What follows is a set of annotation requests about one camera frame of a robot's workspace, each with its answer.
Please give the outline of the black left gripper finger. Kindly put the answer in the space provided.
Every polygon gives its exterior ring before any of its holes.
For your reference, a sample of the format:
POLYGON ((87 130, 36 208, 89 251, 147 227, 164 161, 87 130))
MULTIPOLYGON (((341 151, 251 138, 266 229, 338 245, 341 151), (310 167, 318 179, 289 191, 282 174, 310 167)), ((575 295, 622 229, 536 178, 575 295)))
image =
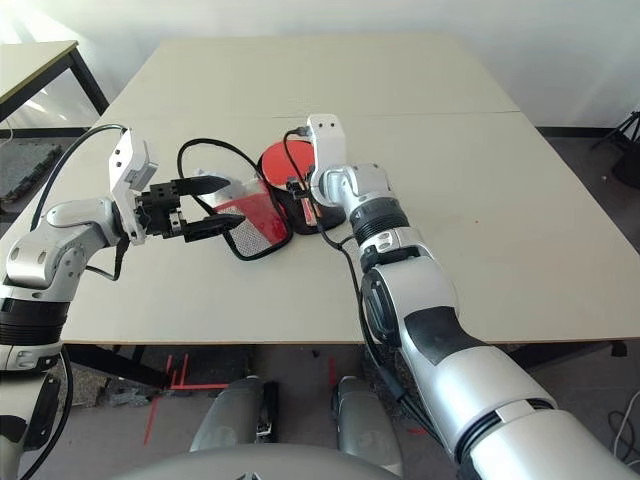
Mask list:
POLYGON ((230 185, 230 181, 215 175, 199 175, 177 180, 179 196, 201 196, 215 193, 230 185))
POLYGON ((243 223, 243 216, 238 214, 215 214, 200 221, 187 223, 184 227, 186 243, 204 240, 222 235, 243 223))

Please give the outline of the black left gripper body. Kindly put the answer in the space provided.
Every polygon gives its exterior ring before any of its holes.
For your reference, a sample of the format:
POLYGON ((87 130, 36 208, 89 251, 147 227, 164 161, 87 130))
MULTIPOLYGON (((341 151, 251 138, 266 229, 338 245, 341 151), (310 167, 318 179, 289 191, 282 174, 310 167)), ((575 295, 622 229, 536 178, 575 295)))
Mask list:
POLYGON ((146 235, 164 239, 182 236, 186 221, 181 212, 182 180, 151 185, 135 199, 135 213, 146 235))

